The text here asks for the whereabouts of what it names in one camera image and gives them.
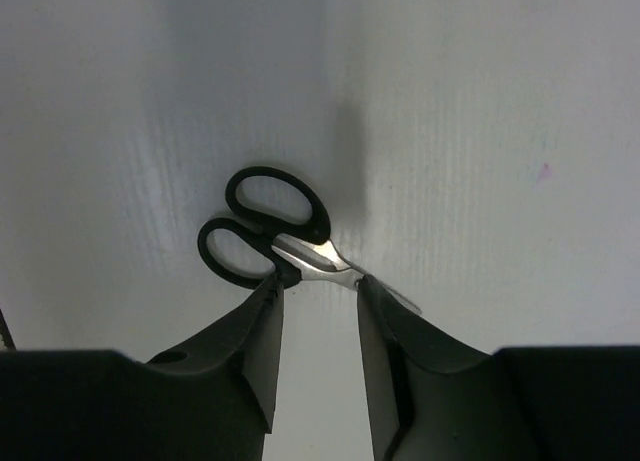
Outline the black handled scissors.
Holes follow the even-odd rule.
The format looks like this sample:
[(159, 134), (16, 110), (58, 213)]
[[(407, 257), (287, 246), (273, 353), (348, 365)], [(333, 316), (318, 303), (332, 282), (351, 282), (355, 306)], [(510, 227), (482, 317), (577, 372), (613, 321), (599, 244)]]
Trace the black handled scissors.
[[(238, 195), (249, 178), (272, 178), (290, 185), (304, 196), (311, 208), (303, 223), (293, 223), (244, 205)], [(205, 222), (197, 236), (201, 260), (225, 281), (245, 289), (255, 289), (261, 277), (241, 274), (227, 267), (209, 247), (217, 230), (228, 231), (243, 240), (274, 266), (285, 289), (302, 282), (326, 281), (356, 291), (370, 273), (344, 258), (331, 239), (329, 213), (319, 196), (291, 173), (270, 166), (250, 166), (236, 172), (225, 188), (225, 200), (236, 217), (216, 217)]]

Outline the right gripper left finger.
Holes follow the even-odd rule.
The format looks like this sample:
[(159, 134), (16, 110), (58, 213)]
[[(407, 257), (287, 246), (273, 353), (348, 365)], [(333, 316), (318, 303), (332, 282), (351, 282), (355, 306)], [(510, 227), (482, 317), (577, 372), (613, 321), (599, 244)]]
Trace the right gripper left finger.
[(5, 460), (258, 460), (272, 431), (283, 287), (147, 362), (113, 350), (1, 356)]

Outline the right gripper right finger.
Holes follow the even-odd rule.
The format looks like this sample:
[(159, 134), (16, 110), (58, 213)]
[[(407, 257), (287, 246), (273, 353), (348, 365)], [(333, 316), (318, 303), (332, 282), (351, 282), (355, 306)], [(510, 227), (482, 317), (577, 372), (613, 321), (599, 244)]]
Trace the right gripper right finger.
[(492, 354), (358, 286), (358, 327), (378, 460), (635, 460), (635, 346), (508, 347)]

